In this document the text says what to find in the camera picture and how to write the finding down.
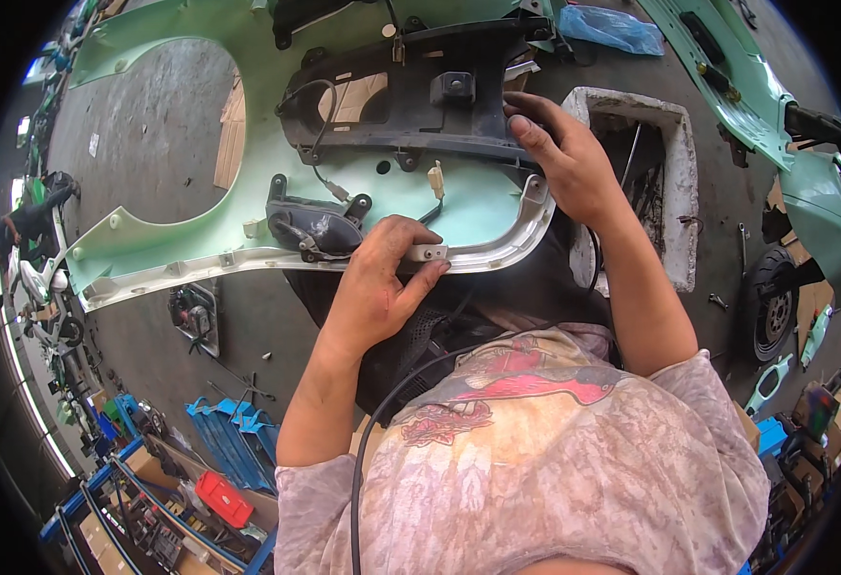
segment person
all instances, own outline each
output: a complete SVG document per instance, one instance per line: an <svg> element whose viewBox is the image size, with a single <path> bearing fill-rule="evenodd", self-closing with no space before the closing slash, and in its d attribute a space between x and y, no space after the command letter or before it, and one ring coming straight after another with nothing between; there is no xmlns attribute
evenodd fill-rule
<svg viewBox="0 0 841 575"><path fill-rule="evenodd" d="M21 259L34 260L52 255L53 236L52 209L61 206L74 195L81 199L81 188L69 174L52 172L40 178L48 193L44 201L22 205L0 218L0 266L6 266L12 247L21 250ZM30 241L39 241L36 249L30 249Z"/></svg>
<svg viewBox="0 0 841 575"><path fill-rule="evenodd" d="M358 512L367 573L734 575L770 485L709 353L589 129L544 98L505 100L558 208L599 237L614 338L567 322L461 356L394 416L353 509L360 362L449 269L428 262L400 282L405 250L441 238L381 220L340 279L279 432L276 572L349 572ZM626 371L609 361L616 347Z"/></svg>

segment hand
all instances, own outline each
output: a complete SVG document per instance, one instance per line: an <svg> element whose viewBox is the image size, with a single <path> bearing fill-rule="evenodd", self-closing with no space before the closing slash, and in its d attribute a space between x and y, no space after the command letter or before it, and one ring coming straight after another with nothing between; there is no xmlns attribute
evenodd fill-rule
<svg viewBox="0 0 841 575"><path fill-rule="evenodd" d="M503 99L510 132L544 170L554 201L570 219L599 231L615 213L631 211L589 128L549 99L522 92L505 92Z"/></svg>
<svg viewBox="0 0 841 575"><path fill-rule="evenodd" d="M394 271L408 247L441 242L423 224L400 215L375 224L346 266L315 351L358 362L370 347L397 333L450 264L428 261L406 286Z"/></svg>

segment tire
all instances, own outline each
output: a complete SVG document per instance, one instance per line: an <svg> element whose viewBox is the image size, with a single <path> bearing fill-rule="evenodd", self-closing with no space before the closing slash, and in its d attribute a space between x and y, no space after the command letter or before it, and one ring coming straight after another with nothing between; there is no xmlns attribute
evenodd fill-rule
<svg viewBox="0 0 841 575"><path fill-rule="evenodd" d="M798 290L794 288L762 302L758 287L795 267L794 259L783 247L770 249L749 267L740 289L734 348L738 358L761 365L781 353L797 325Z"/></svg>
<svg viewBox="0 0 841 575"><path fill-rule="evenodd" d="M62 320L62 327L59 328L59 336L65 339L70 347L81 345L81 340L84 338L84 326L74 317L66 317Z"/></svg>

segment scooter tire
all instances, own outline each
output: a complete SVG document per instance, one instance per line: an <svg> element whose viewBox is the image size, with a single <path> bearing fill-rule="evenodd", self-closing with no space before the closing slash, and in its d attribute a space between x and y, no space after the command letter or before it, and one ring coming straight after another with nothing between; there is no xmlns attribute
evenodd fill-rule
<svg viewBox="0 0 841 575"><path fill-rule="evenodd" d="M66 343L70 347L81 345L81 340L84 339L84 326L78 319L71 316L66 317L62 320L59 335L66 339Z"/></svg>

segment forearm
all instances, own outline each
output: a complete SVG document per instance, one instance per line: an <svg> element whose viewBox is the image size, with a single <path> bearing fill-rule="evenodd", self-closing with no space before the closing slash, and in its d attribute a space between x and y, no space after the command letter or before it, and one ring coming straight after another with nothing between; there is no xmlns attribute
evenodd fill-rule
<svg viewBox="0 0 841 575"><path fill-rule="evenodd" d="M313 466L349 451L360 358L318 335L276 440L280 466Z"/></svg>
<svg viewBox="0 0 841 575"><path fill-rule="evenodd" d="M602 246L624 366L646 376L689 359L698 342L656 250L623 195L621 199L594 231Z"/></svg>
<svg viewBox="0 0 841 575"><path fill-rule="evenodd" d="M17 236L17 229L14 227L14 221L8 217L7 215L1 218L1 221L8 226L8 229L12 231L12 234Z"/></svg>

